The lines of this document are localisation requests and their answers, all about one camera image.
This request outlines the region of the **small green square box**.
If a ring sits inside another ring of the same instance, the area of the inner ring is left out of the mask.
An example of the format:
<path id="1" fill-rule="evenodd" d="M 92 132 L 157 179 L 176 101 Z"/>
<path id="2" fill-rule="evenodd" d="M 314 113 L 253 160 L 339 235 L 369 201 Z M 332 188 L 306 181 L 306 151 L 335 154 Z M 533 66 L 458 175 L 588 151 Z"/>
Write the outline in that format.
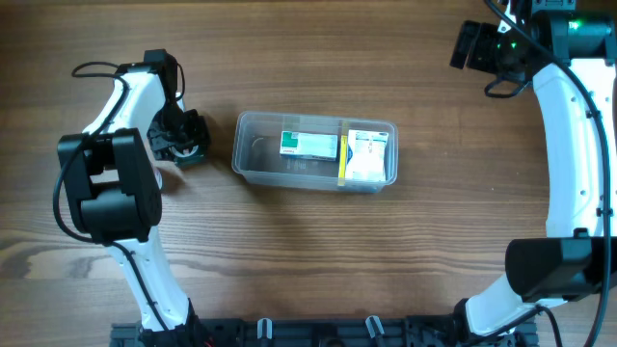
<path id="1" fill-rule="evenodd" d="M 203 162 L 207 153 L 207 146 L 199 145 L 184 150 L 171 147 L 171 153 L 174 156 L 175 165 L 179 168 L 185 168 Z"/>

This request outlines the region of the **white green medicine box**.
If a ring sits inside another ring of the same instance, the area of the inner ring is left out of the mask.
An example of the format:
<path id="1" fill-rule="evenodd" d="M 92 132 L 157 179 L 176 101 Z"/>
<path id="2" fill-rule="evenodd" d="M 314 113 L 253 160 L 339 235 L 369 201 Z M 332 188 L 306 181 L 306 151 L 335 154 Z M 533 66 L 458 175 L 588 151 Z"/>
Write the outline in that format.
<path id="1" fill-rule="evenodd" d="M 337 151 L 337 135 L 282 132 L 280 155 L 309 160 L 335 161 Z"/>

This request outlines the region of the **white plaster box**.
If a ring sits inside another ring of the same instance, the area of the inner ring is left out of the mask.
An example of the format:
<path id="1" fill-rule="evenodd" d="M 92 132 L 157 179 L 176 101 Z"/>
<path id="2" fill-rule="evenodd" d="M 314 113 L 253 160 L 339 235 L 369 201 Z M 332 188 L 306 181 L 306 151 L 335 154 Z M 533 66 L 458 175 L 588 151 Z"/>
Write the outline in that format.
<path id="1" fill-rule="evenodd" d="M 345 179 L 385 181 L 387 132 L 350 129 L 347 136 Z"/>

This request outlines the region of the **blue VapoDrops lozenge box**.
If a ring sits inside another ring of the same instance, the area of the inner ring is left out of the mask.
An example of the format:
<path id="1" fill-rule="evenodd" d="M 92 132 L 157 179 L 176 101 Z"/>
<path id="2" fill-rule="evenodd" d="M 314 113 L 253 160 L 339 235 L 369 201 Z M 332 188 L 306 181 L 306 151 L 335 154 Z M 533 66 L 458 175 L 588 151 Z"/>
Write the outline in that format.
<path id="1" fill-rule="evenodd" d="M 347 153 L 348 153 L 348 136 L 341 135 L 340 141 L 339 141 L 339 161 L 338 161 L 338 175 L 337 175 L 337 185 L 338 186 L 345 185 Z"/>

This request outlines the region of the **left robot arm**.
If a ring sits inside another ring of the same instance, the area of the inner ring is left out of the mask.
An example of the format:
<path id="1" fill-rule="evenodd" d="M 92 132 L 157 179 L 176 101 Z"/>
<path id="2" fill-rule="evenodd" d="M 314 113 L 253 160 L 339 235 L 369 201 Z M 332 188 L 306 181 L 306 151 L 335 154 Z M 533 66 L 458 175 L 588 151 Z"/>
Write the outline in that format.
<path id="1" fill-rule="evenodd" d="M 147 334 L 186 331 L 192 305 L 161 245 L 162 177 L 154 164 L 202 160 L 209 130 L 197 110 L 185 108 L 184 72 L 166 50 L 148 50 L 142 61 L 115 65 L 107 76 L 114 90 L 99 116 L 57 146 L 53 199 L 67 196 L 72 223 L 63 221 L 58 204 L 54 217 L 66 235 L 103 246 L 118 262 Z"/>

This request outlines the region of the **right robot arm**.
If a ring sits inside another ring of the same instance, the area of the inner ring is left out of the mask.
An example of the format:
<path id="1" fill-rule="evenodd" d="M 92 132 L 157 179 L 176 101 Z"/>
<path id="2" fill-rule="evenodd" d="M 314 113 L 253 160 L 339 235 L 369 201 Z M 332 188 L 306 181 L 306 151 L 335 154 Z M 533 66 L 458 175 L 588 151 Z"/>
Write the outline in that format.
<path id="1" fill-rule="evenodd" d="M 594 343 L 616 283 L 616 25 L 573 1 L 493 1 L 499 23 L 461 26 L 451 65 L 531 89 L 545 127 L 546 234 L 512 241 L 505 272 L 457 309 L 460 341 L 486 343 L 551 307 L 594 295 Z"/>

